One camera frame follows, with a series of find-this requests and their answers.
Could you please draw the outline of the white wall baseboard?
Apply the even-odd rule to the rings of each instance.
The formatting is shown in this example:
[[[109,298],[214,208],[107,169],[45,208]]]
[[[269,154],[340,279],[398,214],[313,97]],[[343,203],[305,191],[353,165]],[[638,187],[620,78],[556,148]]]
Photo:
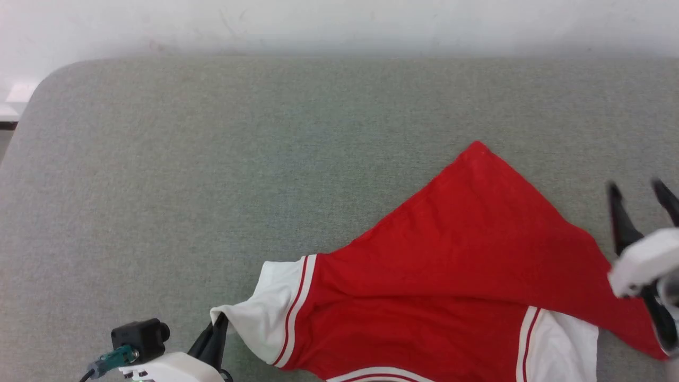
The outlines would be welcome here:
[[[39,83],[0,79],[0,124],[19,121]]]

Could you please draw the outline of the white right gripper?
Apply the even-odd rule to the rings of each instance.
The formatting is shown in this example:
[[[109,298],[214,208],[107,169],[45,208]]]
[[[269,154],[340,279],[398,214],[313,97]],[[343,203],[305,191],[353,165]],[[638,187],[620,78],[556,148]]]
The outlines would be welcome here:
[[[674,227],[679,227],[679,197],[659,178],[651,185]],[[618,185],[609,181],[606,190],[614,253],[620,256],[608,280],[616,297],[635,297],[640,288],[679,270],[679,228],[662,228],[645,237],[631,222]]]

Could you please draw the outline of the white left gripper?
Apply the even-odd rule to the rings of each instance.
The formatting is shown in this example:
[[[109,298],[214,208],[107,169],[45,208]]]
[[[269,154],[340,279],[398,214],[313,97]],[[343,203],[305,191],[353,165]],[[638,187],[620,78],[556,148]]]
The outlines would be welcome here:
[[[225,382],[222,360],[229,320],[220,312],[187,353],[166,353],[147,363],[120,367],[134,382]]]

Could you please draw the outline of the grey fabric sofa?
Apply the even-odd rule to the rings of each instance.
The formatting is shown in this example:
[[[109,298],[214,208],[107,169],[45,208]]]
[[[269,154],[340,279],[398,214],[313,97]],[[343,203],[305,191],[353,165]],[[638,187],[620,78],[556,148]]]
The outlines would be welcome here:
[[[264,261],[366,232],[480,140],[609,257],[679,193],[679,59],[213,57],[80,62],[0,161],[0,382],[77,382],[153,317],[186,351]]]

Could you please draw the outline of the red and white shirt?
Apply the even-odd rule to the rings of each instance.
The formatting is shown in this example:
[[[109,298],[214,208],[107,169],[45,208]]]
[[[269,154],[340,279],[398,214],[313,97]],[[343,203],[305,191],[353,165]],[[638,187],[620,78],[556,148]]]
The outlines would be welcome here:
[[[326,382],[596,382],[600,328],[664,360],[595,239],[476,141],[332,253],[266,261],[214,307],[265,363]]]

